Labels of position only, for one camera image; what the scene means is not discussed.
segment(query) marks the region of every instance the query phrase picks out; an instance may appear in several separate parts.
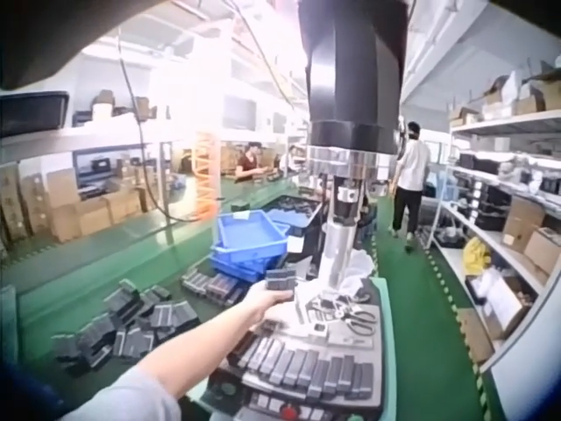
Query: man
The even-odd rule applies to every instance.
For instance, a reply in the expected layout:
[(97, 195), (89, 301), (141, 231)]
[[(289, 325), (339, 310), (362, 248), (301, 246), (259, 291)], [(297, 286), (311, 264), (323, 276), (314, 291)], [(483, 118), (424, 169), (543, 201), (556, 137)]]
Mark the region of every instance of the man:
[(250, 142), (245, 147), (244, 154), (239, 157), (236, 166), (236, 182), (249, 182), (253, 180), (254, 175), (261, 175), (267, 171), (267, 168), (258, 168), (257, 156), (260, 149), (259, 142)]
[(424, 183), (429, 176), (430, 164), (429, 147), (419, 140), (421, 126), (415, 121), (409, 122), (408, 135), (409, 142), (407, 142), (405, 153), (397, 161), (395, 176), (390, 184), (390, 194), (394, 197), (394, 222), (389, 228), (392, 236), (396, 238), (397, 232), (401, 229), (403, 212), (407, 207), (409, 217), (406, 251), (410, 251), (413, 247)]
[(292, 295), (254, 284), (241, 303), (158, 346), (61, 421), (180, 421), (177, 399), (208, 377), (269, 308)]
[(302, 165), (296, 162), (296, 151), (298, 146), (292, 145), (288, 149), (288, 153), (283, 154), (280, 157), (279, 168), (284, 174), (291, 175), (300, 171)]

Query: yellow bag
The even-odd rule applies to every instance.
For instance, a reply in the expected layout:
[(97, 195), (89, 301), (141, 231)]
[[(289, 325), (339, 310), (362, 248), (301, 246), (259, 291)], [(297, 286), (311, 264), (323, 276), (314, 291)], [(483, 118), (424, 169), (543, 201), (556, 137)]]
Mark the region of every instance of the yellow bag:
[(470, 239), (463, 253), (465, 276), (479, 276), (491, 263), (489, 248), (478, 237)]

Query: ceiling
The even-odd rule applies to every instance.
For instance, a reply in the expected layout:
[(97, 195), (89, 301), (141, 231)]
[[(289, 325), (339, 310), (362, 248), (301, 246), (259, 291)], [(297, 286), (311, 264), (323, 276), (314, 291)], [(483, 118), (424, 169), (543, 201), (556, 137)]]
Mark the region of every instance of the ceiling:
[[(176, 55), (185, 57), (197, 38), (213, 36), (217, 28), (235, 18), (233, 77), (281, 97), (251, 35), (228, 2), (231, 0), (173, 0), (161, 4), (122, 24), (122, 40), (157, 52), (171, 46)], [(270, 61), (302, 53), (296, 0), (236, 0), (236, 4)], [(261, 22), (271, 17), (279, 26), (272, 28), (269, 19), (264, 27)], [(114, 37), (117, 31), (108, 35)], [(270, 53), (278, 50), (280, 42), (284, 54), (275, 57)], [(480, 96), (495, 77), (527, 68), (528, 62), (533, 63), (532, 72), (538, 72), (539, 60), (551, 62), (559, 53), (558, 40), (486, 0), (417, 0), (408, 29), (402, 107), (421, 118), (423, 126), (447, 131), (451, 105)], [(305, 109), (304, 64), (288, 66), (289, 72), (284, 66), (281, 72), (284, 61), (275, 66), (279, 70), (275, 73), (289, 75), (280, 78), (282, 88)]]
[[(454, 27), (444, 31), (443, 37), (457, 36), (457, 32), (451, 34), (453, 31)], [(540, 61), (551, 64), (560, 54), (559, 39), (486, 4), (438, 63), (413, 89), (404, 92), (403, 99), (407, 104), (442, 112), (466, 103), (477, 106), (498, 76), (513, 70), (522, 77), (537, 75), (541, 72)]]

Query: yellow-black tape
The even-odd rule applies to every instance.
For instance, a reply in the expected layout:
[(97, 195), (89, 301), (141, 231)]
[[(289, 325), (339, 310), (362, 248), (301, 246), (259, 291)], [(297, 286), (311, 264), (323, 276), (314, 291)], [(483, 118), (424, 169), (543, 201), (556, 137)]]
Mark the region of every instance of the yellow-black tape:
[(429, 258), (429, 263), (432, 266), (432, 269), (436, 273), (436, 277), (439, 280), (440, 285), (443, 287), (443, 292), (446, 296), (446, 300), (448, 301), (448, 303), (450, 303), (452, 313), (454, 313), (456, 322), (459, 324), (459, 331), (462, 334), (464, 345), (467, 349), (467, 354), (472, 361), (472, 371), (473, 375), (475, 376), (475, 387), (477, 388), (477, 393), (479, 396), (479, 406), (481, 406), (481, 410), (483, 411), (483, 421), (491, 421), (491, 410), (489, 409), (489, 402), (487, 399), (487, 393), (485, 391), (485, 384), (483, 383), (483, 377), (481, 375), (481, 371), (479, 370), (479, 365), (475, 362), (475, 359), (473, 357), (472, 349), (470, 348), (465, 333), (465, 328), (462, 324), (461, 319), (459, 318), (458, 306), (454, 303), (454, 298), (452, 297), (450, 289), (446, 286), (446, 282), (444, 280), (444, 277), (440, 273), (440, 269), (435, 262), (434, 256), (430, 253), (430, 250), (425, 250), (425, 252), (427, 254), (427, 257)]

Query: hand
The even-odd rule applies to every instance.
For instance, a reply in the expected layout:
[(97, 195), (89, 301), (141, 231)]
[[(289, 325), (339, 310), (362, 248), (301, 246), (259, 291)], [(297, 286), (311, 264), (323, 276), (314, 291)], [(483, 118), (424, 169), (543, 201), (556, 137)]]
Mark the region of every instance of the hand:
[(261, 281), (249, 288), (240, 305), (249, 310), (252, 325), (255, 325), (263, 320), (267, 310), (290, 300), (293, 294), (292, 291), (269, 291), (266, 289), (265, 281)]
[(387, 189), (387, 193), (389, 194), (390, 197), (395, 197), (395, 190), (396, 190), (395, 183), (392, 182), (392, 183), (389, 185), (389, 188)]

